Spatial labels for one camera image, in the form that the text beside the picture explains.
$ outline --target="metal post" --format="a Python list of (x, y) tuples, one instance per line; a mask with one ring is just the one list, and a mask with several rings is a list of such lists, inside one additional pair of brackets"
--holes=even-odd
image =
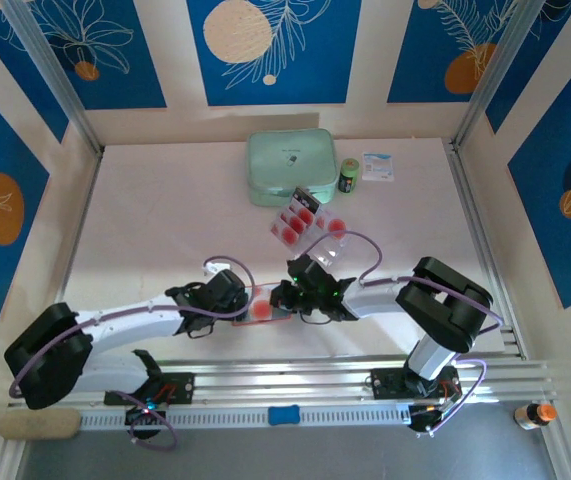
[(100, 157), (101, 144), (85, 115), (83, 104), (50, 48), (30, 7), (23, 0), (0, 0), (0, 7), (67, 118), (76, 126), (96, 156)]
[(546, 0), (511, 0), (518, 2), (514, 16), (505, 28), (505, 33), (498, 42), (496, 51), (492, 56), (485, 73), (481, 77), (476, 90), (472, 94), (469, 106), (461, 123), (456, 129), (453, 139), (454, 149), (458, 150), (480, 116), (485, 112), (491, 102), (501, 81), (509, 70), (514, 57), (527, 37), (532, 24), (538, 17)]

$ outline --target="white table surface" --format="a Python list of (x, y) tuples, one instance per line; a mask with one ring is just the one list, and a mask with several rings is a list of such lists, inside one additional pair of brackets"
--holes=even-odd
[[(352, 195), (337, 193), (329, 205), (383, 249), (382, 267), (369, 278), (411, 270), (429, 255), (487, 286), (440, 139), (337, 140), (336, 149), (339, 160), (366, 151), (394, 158), (393, 182), (359, 181)], [(288, 278), (291, 254), (269, 232), (276, 211), (249, 202), (244, 143), (109, 146), (65, 301), (87, 310), (145, 300), (202, 281), (202, 260), (215, 254), (244, 261), (259, 283)], [(376, 259), (357, 238), (347, 250), (332, 274), (358, 274)], [(180, 335), (124, 349), (145, 348), (157, 360), (402, 354), (422, 335), (409, 316), (396, 313), (325, 326), (219, 322), (204, 339)], [(503, 351), (500, 333), (479, 337), (475, 350)]]

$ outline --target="white cable tray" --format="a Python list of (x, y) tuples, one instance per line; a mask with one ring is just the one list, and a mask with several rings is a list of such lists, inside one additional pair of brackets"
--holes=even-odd
[[(121, 430), (125, 410), (85, 410), (81, 430)], [(407, 405), (310, 406), (300, 407), (302, 427), (406, 425), (410, 423)], [(170, 424), (179, 429), (269, 427), (267, 408), (172, 408), (167, 413)], [(136, 430), (157, 429), (158, 425), (137, 426)]]

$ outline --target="mint green case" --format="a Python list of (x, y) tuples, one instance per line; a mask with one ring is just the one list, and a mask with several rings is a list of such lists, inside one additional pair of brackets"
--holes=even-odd
[(257, 132), (247, 140), (249, 198), (255, 205), (287, 205), (296, 187), (327, 203), (338, 173), (334, 140), (325, 129)]

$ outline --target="orange bottle cap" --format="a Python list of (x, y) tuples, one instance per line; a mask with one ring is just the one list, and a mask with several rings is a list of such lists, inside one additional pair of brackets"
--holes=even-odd
[(544, 422), (551, 422), (558, 416), (556, 409), (551, 405), (541, 405), (536, 409), (536, 412)]

